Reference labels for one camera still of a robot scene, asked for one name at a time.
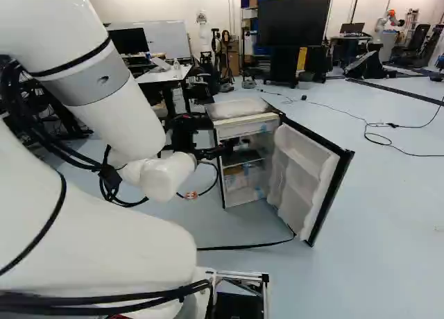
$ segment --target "computer monitor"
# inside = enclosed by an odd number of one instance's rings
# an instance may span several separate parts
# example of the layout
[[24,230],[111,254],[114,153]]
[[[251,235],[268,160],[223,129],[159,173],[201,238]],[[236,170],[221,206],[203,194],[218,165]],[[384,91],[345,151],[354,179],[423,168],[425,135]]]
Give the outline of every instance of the computer monitor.
[[148,52],[148,43],[143,28],[110,30],[111,40],[119,53]]
[[259,2],[259,45],[276,47],[322,44],[331,0]]
[[344,23],[341,26],[340,33],[361,33],[365,23]]

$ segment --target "black chair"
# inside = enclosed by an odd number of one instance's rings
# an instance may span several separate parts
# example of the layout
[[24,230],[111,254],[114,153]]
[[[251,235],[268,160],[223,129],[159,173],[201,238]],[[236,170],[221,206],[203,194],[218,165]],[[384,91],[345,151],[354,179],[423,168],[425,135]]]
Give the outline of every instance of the black chair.
[[413,36],[411,36],[409,45],[404,50],[408,52],[419,53],[422,44],[425,41],[427,33],[429,32],[429,29],[430,29],[430,24],[419,24],[416,27]]
[[421,48],[427,37],[430,24],[419,24],[411,36],[407,47],[395,48],[392,51],[392,62],[403,67],[423,67]]

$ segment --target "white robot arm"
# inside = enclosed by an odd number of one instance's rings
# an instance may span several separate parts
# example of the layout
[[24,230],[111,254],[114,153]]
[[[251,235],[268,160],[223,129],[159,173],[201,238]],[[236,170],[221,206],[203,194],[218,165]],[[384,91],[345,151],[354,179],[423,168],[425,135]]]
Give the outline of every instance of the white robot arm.
[[[0,53],[132,161],[134,183],[148,195],[164,181],[169,190],[157,199],[165,200],[194,170],[196,160],[185,153],[153,159],[164,129],[88,0],[3,0],[0,29]],[[121,295],[195,279],[188,232],[83,193],[36,160],[2,121],[0,137],[0,292]],[[173,318],[180,308],[172,299],[132,318]],[[26,307],[0,302],[0,311],[8,309]]]
[[380,44],[382,32],[384,31],[384,27],[386,23],[390,21],[392,26],[403,26],[404,20],[400,19],[399,21],[396,19],[395,11],[393,9],[387,10],[383,17],[377,19],[375,24],[375,34],[373,35],[373,44]]

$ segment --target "white wall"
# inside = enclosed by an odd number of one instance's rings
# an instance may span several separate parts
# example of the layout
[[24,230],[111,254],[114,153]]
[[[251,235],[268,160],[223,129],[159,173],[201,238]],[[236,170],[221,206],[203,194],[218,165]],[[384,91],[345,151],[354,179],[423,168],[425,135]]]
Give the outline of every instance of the white wall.
[[365,23],[364,31],[372,35],[376,21],[385,13],[388,2],[389,0],[358,0],[353,22]]
[[437,24],[444,12],[444,0],[390,0],[388,5],[400,19],[404,19],[409,8],[419,8],[420,23]]
[[439,23],[444,12],[444,0],[358,0],[353,22],[365,22],[364,31],[372,33],[376,20],[385,13],[387,3],[388,9],[396,11],[398,19],[405,19],[410,8],[419,8],[418,21],[432,26]]
[[134,22],[148,20],[185,21],[193,52],[198,54],[200,43],[196,13],[207,12],[208,27],[229,29],[228,0],[90,0],[102,22]]
[[[103,22],[133,22],[144,20],[183,19],[191,37],[195,54],[200,51],[196,13],[207,11],[208,28],[220,28],[240,35],[241,0],[90,0]],[[342,23],[350,21],[354,0],[332,0],[327,23],[327,36],[339,33]],[[366,23],[365,31],[371,32],[388,0],[358,0],[354,22]],[[419,8],[421,22],[438,23],[444,12],[444,0],[391,0],[389,8],[404,18],[409,8]]]

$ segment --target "open fridge door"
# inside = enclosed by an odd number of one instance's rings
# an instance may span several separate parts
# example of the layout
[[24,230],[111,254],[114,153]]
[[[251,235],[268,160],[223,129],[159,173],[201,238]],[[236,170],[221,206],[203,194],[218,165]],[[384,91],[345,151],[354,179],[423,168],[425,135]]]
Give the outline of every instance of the open fridge door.
[[283,114],[281,120],[267,201],[301,241],[313,246],[355,153]]

